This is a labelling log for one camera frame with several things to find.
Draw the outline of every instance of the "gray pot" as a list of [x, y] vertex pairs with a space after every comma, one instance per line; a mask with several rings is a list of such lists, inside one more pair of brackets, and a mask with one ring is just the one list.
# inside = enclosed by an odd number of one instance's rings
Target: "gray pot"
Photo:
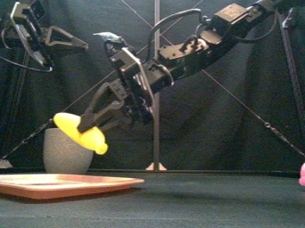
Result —
[[85, 175], [93, 162], [93, 151], [59, 128], [50, 128], [45, 134], [43, 162], [49, 174]]

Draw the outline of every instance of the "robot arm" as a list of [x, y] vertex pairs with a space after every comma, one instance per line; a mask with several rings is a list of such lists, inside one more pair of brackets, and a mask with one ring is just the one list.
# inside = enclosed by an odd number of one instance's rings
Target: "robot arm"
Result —
[[145, 62], [137, 58], [122, 37], [110, 33], [98, 34], [104, 37], [108, 57], [118, 79], [102, 85], [81, 116], [74, 134], [77, 132], [82, 137], [82, 134], [89, 134], [97, 126], [106, 131], [114, 126], [125, 126], [136, 121], [150, 122], [154, 117], [154, 94], [165, 87], [173, 86], [178, 79], [209, 67], [240, 42], [249, 42], [245, 40], [248, 32], [275, 11], [285, 12], [302, 4], [302, 0], [260, 0], [248, 8], [231, 4], [215, 14], [211, 21], [203, 17], [203, 12], [197, 9], [174, 14], [153, 28], [149, 45], [158, 27], [181, 15], [199, 13], [200, 27], [205, 26], [205, 29], [190, 36], [184, 44], [164, 46], [154, 58], [150, 58], [149, 48]]
[[0, 20], [0, 48], [23, 47], [41, 67], [53, 69], [54, 59], [86, 51], [89, 45], [62, 28], [42, 28], [39, 21], [45, 14], [39, 0], [21, 0], [15, 3], [13, 12]]

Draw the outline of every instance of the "wooden tray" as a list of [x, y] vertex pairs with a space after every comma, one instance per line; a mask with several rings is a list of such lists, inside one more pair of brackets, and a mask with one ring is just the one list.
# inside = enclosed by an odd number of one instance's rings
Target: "wooden tray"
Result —
[[0, 175], [0, 193], [35, 200], [120, 191], [144, 179], [94, 175]]

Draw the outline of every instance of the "cable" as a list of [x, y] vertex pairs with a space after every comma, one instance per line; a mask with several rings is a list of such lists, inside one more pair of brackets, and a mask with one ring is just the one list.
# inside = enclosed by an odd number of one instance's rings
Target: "cable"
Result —
[[29, 66], [22, 65], [22, 64], [19, 64], [19, 63], [17, 63], [17, 62], [9, 60], [9, 59], [5, 58], [3, 56], [0, 56], [0, 60], [9, 62], [10, 64], [18, 66], [18, 67], [22, 68], [22, 69], [27, 69], [27, 70], [30, 70], [30, 71], [35, 71], [35, 72], [39, 72], [39, 73], [50, 73], [50, 72], [53, 72], [53, 67], [50, 67], [50, 69], [30, 68]]
[[148, 39], [148, 58], [146, 61], [149, 61], [150, 59], [150, 55], [152, 55], [152, 41], [153, 41], [153, 36], [157, 32], [157, 30], [160, 29], [160, 27], [166, 24], [169, 21], [176, 20], [184, 16], [192, 15], [192, 14], [200, 14], [200, 22], [204, 23], [205, 21], [203, 21], [203, 10], [200, 9], [192, 9], [188, 11], [182, 11], [182, 12], [177, 12], [174, 14], [172, 14], [169, 17], [166, 17], [165, 19], [162, 19], [157, 25], [154, 26], [154, 28], [150, 30], [149, 33], [149, 39]]
[[271, 30], [268, 31], [268, 33], [264, 36], [261, 36], [261, 37], [259, 37], [256, 39], [244, 39], [241, 37], [235, 37], [235, 39], [237, 39], [239, 42], [241, 42], [244, 44], [253, 44], [253, 43], [261, 41], [263, 39], [265, 39], [271, 35], [271, 33], [275, 31], [275, 28], [276, 28], [276, 26], [279, 24], [277, 15], [279, 15], [279, 10], [276, 10], [276, 12], [275, 12], [275, 19], [273, 19], [272, 28], [271, 28]]

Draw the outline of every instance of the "black backdrop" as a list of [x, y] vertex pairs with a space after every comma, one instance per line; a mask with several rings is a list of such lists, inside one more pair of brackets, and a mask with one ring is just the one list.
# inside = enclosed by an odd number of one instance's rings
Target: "black backdrop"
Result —
[[[0, 13], [15, 1], [2, 0]], [[212, 17], [231, 3], [249, 0], [162, 0], [161, 19], [174, 12], [201, 8]], [[57, 25], [83, 39], [90, 50], [55, 60], [55, 72], [25, 72], [0, 62], [2, 154], [41, 127], [54, 114], [82, 114], [104, 81], [116, 78], [104, 53], [104, 42], [93, 33], [112, 31], [122, 36], [145, 58], [148, 34], [156, 20], [152, 0], [43, 1], [49, 15], [42, 24]], [[304, 16], [289, 32], [304, 85]], [[190, 16], [162, 28], [161, 44], [180, 44], [199, 23]], [[249, 37], [268, 32], [267, 20]], [[23, 61], [23, 50], [2, 50]], [[299, 171], [302, 155], [265, 128], [253, 110], [302, 149], [300, 117], [289, 77], [280, 27], [255, 45], [240, 44], [204, 72], [177, 82], [160, 95], [160, 161], [177, 170]], [[154, 125], [137, 124], [130, 131], [106, 133], [110, 150], [94, 156], [94, 168], [145, 169], [154, 160]], [[43, 132], [9, 157], [15, 167], [43, 167]]]

